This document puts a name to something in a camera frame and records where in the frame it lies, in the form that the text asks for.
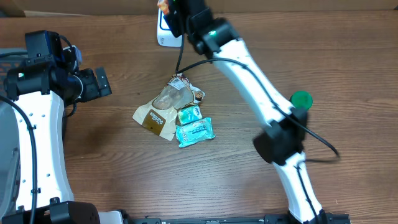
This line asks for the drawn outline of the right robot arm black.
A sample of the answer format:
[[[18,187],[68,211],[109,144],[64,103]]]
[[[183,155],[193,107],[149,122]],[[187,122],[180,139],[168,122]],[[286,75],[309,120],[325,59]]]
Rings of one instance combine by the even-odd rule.
[[[307,110],[295,108],[275,89],[233,25],[215,18],[204,1],[163,0],[157,5],[173,35],[187,37],[198,54],[229,78],[258,118],[263,132],[253,144],[279,175],[289,203],[288,222],[327,223],[305,164]]]

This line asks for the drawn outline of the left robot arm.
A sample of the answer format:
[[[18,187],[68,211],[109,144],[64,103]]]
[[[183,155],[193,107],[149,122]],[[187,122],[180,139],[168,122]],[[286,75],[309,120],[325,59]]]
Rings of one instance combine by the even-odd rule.
[[[56,32],[25,35],[26,50],[7,71],[6,95],[17,118],[21,183],[15,214],[3,223],[99,223],[91,203],[77,202],[63,153],[65,108],[111,94],[104,69],[80,69],[81,54]]]

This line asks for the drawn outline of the orange snack packet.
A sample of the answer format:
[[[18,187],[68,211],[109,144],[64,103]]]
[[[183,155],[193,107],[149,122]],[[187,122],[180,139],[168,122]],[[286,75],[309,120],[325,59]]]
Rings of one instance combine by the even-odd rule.
[[[165,16],[170,13],[169,1],[168,0],[158,0],[157,6],[163,12],[163,14]]]

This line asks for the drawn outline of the brown clear snack bag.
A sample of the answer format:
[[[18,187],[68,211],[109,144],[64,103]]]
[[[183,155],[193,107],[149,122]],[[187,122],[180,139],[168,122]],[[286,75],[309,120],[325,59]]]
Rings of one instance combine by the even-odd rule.
[[[204,91],[193,86],[184,74],[176,73],[153,100],[135,110],[132,118],[143,128],[171,141],[178,111],[201,103],[204,97]]]

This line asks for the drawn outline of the green lid jar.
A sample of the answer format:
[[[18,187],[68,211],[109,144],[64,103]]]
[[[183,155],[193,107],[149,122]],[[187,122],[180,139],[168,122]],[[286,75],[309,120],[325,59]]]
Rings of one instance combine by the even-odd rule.
[[[307,91],[296,91],[291,97],[290,102],[296,107],[309,110],[313,105],[313,97]]]

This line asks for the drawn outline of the teal tissue pack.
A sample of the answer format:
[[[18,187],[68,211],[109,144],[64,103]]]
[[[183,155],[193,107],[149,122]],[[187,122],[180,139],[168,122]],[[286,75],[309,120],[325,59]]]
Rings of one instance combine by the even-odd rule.
[[[216,135],[213,132],[211,118],[203,118],[183,126],[176,126],[176,137],[180,143],[178,146],[183,148],[213,139]]]

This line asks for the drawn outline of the small green white packet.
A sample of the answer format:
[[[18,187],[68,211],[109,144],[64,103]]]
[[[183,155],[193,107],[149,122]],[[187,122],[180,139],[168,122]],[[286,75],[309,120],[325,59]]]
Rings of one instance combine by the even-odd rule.
[[[177,113],[178,120],[181,125],[186,125],[203,118],[200,107],[198,105],[189,106],[187,108],[181,109]]]

